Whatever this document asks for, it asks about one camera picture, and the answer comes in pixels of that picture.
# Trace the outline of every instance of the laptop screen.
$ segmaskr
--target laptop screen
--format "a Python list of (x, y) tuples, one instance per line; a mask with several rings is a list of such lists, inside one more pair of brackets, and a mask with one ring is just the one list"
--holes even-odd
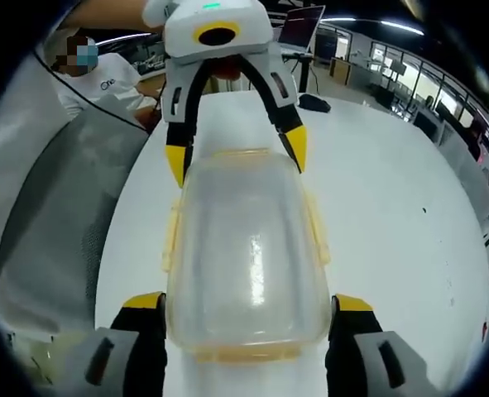
[(307, 50), (324, 9), (325, 6), (317, 6), (288, 11), (285, 25), (279, 36), (279, 43)]

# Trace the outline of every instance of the ceiling light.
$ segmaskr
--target ceiling light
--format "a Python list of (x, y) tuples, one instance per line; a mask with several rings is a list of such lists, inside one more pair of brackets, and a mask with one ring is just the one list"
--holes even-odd
[(122, 40), (126, 40), (126, 39), (133, 39), (134, 37), (150, 36), (151, 34), (152, 33), (137, 33), (135, 35), (115, 37), (113, 39), (109, 39), (109, 40), (105, 40), (105, 41), (100, 41), (99, 43), (96, 43), (96, 44), (97, 45), (105, 45), (105, 44), (115, 43), (116, 41), (122, 41)]
[(338, 17), (338, 18), (322, 18), (321, 22), (355, 22), (356, 18)]
[(402, 29), (404, 31), (410, 31), (410, 32), (415, 33), (416, 35), (419, 35), (419, 36), (424, 36), (424, 33), (422, 31), (420, 31), (419, 29), (414, 29), (413, 27), (401, 25), (400, 23), (394, 23), (394, 22), (388, 22), (388, 21), (380, 21), (380, 23), (382, 25), (386, 25), (386, 26), (397, 27), (397, 28)]

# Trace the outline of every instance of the green led light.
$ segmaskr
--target green led light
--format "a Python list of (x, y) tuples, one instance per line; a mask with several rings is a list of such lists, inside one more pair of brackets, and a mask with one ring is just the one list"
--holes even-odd
[(210, 2), (209, 4), (205, 4), (202, 8), (216, 8), (220, 7), (219, 2)]

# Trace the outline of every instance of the white desk surface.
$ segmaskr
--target white desk surface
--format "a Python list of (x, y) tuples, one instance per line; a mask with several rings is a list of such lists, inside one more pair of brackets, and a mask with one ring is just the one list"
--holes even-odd
[[(489, 268), (472, 206), (419, 129), (327, 100), (328, 114), (299, 113), (308, 129), (303, 181), (317, 197), (333, 258), (326, 268), (330, 293), (365, 299), (382, 328), (426, 360), (432, 384), (448, 390), (481, 351), (488, 323)], [(133, 295), (166, 290), (161, 253), (180, 190), (165, 158), (165, 135), (160, 123), (117, 203), (98, 279), (97, 327), (109, 327)], [(255, 91), (203, 96), (194, 147), (194, 159), (228, 148), (284, 152)], [(211, 396), (215, 389), (232, 397), (327, 395), (326, 341), (297, 361), (243, 368), (200, 366), (172, 341), (166, 345), (165, 395)]]

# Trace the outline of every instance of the clear plastic lid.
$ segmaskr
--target clear plastic lid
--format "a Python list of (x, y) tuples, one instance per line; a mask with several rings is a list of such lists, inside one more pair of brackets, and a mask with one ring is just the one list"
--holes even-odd
[(169, 274), (170, 338), (229, 361), (291, 356), (320, 340), (330, 296), (309, 216), (286, 155), (238, 152), (194, 162)]

